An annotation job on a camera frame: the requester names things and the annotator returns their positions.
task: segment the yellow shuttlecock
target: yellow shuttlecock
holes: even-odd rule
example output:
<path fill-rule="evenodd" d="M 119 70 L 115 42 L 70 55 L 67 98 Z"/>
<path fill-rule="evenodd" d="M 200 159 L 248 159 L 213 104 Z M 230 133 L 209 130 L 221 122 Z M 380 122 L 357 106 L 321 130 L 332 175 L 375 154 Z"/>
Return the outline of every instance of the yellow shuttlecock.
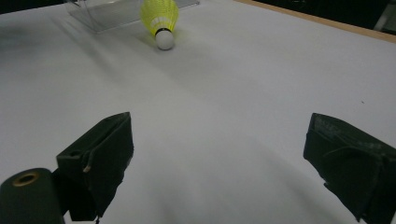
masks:
<path fill-rule="evenodd" d="M 178 18 L 174 0 L 144 0 L 140 19 L 155 36 L 159 49 L 171 49 L 175 45 L 173 30 Z"/>

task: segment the black band on shuttlecock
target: black band on shuttlecock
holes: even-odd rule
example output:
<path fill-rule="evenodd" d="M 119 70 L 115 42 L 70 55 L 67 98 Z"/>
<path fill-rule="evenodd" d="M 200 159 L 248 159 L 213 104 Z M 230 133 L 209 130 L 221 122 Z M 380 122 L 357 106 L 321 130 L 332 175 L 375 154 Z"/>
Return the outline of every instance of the black band on shuttlecock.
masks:
<path fill-rule="evenodd" d="M 172 33 L 172 31 L 169 30 L 168 28 L 160 28 L 160 29 L 158 29 L 157 32 L 155 32 L 155 35 L 157 35 L 157 34 L 158 34 L 159 32 L 161 32 L 161 31 L 169 31 L 170 33 Z"/>

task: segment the white table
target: white table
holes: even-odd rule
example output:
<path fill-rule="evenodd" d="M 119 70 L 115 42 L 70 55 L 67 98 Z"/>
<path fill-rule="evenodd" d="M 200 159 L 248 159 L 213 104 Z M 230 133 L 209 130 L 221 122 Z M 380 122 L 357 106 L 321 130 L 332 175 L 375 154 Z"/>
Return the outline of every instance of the white table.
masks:
<path fill-rule="evenodd" d="M 140 22 L 94 35 L 64 6 L 1 15 L 0 181 L 55 170 L 131 111 L 135 154 L 103 223 L 356 223 L 305 134 L 317 112 L 395 147 L 396 45 L 226 0 L 181 9 L 175 35 L 159 51 Z"/>

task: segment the acrylic box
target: acrylic box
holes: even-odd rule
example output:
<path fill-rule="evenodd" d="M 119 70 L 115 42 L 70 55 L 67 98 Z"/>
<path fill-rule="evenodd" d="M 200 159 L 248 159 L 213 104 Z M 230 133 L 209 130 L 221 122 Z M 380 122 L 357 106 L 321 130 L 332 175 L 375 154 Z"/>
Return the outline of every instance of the acrylic box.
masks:
<path fill-rule="evenodd" d="M 102 32 L 132 21 L 138 21 L 142 0 L 64 0 L 71 16 Z M 178 7 L 199 4 L 199 0 L 175 0 Z"/>

